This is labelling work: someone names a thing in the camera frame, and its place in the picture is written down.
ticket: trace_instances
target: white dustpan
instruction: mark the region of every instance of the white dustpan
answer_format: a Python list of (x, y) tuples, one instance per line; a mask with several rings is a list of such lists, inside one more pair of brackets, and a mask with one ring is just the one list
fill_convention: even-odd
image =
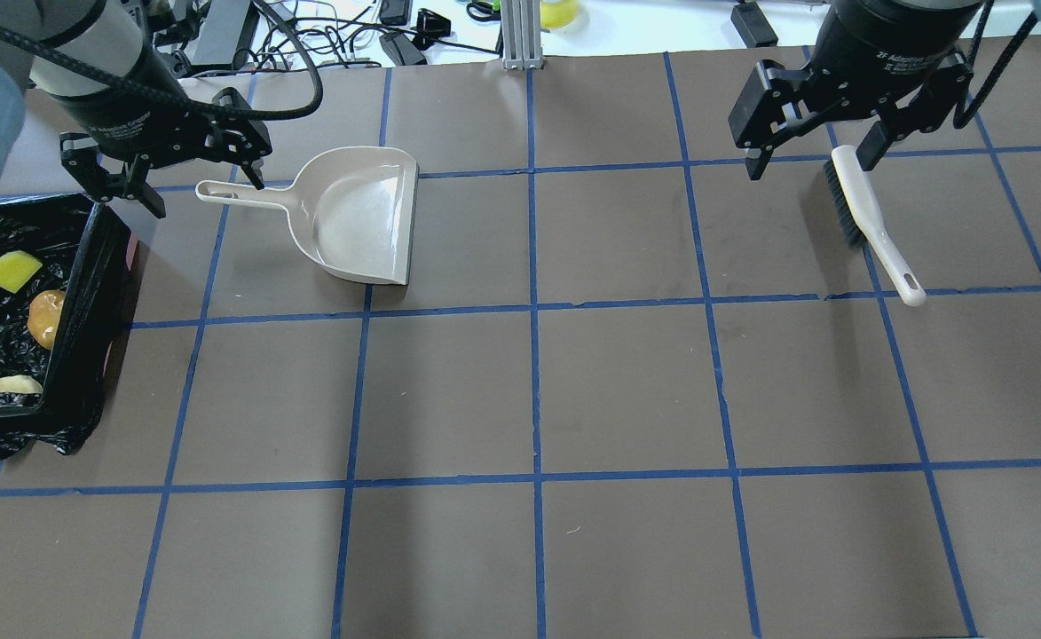
[(306, 162), (284, 189), (205, 179), (204, 202), (287, 211), (296, 246), (322, 270), (365, 284), (406, 284), (418, 162), (387, 147), (342, 147)]

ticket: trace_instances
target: white floor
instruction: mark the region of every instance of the white floor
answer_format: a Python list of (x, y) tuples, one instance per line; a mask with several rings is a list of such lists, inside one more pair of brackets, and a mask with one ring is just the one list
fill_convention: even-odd
[[(288, 8), (293, 0), (284, 0)], [(350, 18), (365, 7), (364, 0), (333, 0), (330, 3), (298, 0), (298, 16)], [(730, 22), (732, 0), (580, 0), (581, 12), (574, 23), (544, 33), (548, 56), (614, 56), (621, 53), (659, 51), (695, 51), (743, 49), (744, 44)], [(464, 45), (492, 49), (497, 45), (500, 23), (479, 24), (468, 20), (462, 0), (414, 0), (413, 16), (428, 8), (453, 22), (451, 40)], [(763, 0), (768, 23), (780, 36), (781, 45), (813, 45), (827, 4), (804, 0)], [(1029, 0), (1001, 0), (995, 5), (987, 26), (987, 35), (1010, 35), (1031, 11)], [(365, 21), (374, 21), (367, 14)], [(345, 29), (347, 33), (353, 27)], [(1035, 33), (1041, 33), (1041, 25)], [(389, 57), (379, 47), (377, 37), (358, 50), (360, 57), (371, 57), (389, 66)], [(430, 63), (453, 63), (490, 59), (486, 53), (435, 45), (426, 52)]]

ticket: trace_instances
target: dustpan handle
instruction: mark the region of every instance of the dustpan handle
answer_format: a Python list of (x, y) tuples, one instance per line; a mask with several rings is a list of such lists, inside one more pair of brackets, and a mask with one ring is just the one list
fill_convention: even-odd
[(196, 183), (196, 198), (219, 205), (259, 206), (287, 210), (293, 204), (287, 189), (256, 189), (248, 184), (204, 179)]

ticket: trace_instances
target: white brush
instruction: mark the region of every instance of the white brush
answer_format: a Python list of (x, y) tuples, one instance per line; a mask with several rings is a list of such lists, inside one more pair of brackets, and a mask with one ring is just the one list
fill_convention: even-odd
[(887, 271), (894, 283), (894, 290), (906, 306), (918, 306), (926, 302), (926, 293), (915, 278), (906, 259), (894, 246), (887, 228), (882, 223), (882, 211), (874, 197), (874, 189), (868, 175), (860, 169), (856, 157), (856, 147), (845, 145), (832, 151), (832, 161), (824, 162), (824, 177), (836, 198), (836, 208), (840, 226), (843, 227), (847, 244), (862, 246), (864, 240), (871, 245), (879, 262)]

